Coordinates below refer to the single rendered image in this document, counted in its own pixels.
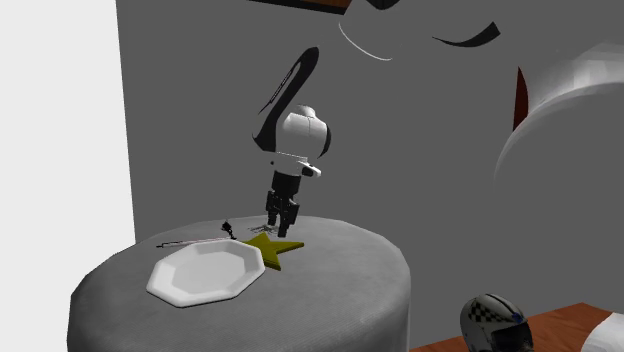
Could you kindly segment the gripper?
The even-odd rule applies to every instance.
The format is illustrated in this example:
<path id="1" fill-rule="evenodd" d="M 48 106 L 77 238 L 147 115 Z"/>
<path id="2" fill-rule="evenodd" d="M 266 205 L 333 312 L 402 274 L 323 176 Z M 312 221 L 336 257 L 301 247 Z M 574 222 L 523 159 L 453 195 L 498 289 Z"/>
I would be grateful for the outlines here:
<path id="1" fill-rule="evenodd" d="M 267 193 L 265 210 L 267 225 L 275 226 L 278 215 L 280 224 L 278 236 L 285 238 L 288 229 L 297 219 L 300 205 L 294 200 L 301 183 L 300 176 L 293 176 L 279 171 L 273 174 L 271 190 Z"/>

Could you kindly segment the yellow star shape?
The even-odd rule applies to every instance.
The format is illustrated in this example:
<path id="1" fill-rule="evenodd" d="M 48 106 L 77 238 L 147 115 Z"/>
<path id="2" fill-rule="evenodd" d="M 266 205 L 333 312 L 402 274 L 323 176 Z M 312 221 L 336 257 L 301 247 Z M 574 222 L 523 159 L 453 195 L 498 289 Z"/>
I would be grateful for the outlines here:
<path id="1" fill-rule="evenodd" d="M 245 244 L 254 246 L 261 251 L 264 265 L 271 269 L 281 271 L 279 254 L 302 248 L 303 242 L 272 241 L 266 232 L 261 232 L 252 239 L 245 240 Z"/>

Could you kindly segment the round grey ottoman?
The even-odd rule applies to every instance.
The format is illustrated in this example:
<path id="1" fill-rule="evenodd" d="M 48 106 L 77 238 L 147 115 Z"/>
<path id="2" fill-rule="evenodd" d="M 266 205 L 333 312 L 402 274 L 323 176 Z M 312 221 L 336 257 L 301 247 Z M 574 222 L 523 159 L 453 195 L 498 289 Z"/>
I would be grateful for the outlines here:
<path id="1" fill-rule="evenodd" d="M 215 237 L 217 220 L 156 234 L 105 260 L 71 296 L 67 352 L 408 352 L 411 277 L 386 238 L 302 216 L 282 253 L 239 296 L 177 308 L 148 293 L 177 240 Z"/>

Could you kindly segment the white octagonal plate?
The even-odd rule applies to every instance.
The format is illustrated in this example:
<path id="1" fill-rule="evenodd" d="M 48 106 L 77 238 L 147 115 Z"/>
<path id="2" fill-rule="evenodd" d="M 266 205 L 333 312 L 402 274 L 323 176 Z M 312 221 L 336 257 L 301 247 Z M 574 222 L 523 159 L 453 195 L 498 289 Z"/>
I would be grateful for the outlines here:
<path id="1" fill-rule="evenodd" d="M 188 245 L 159 260 L 146 291 L 177 308 L 235 298 L 265 272 L 261 251 L 223 239 Z"/>

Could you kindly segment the chequered helmet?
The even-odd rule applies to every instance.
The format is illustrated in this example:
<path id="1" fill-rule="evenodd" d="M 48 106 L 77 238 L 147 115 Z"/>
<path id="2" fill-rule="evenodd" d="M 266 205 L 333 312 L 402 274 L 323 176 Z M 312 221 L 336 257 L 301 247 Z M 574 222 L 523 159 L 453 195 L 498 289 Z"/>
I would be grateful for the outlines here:
<path id="1" fill-rule="evenodd" d="M 486 293 L 469 300 L 460 327 L 469 352 L 534 352 L 528 319 L 502 296 Z"/>

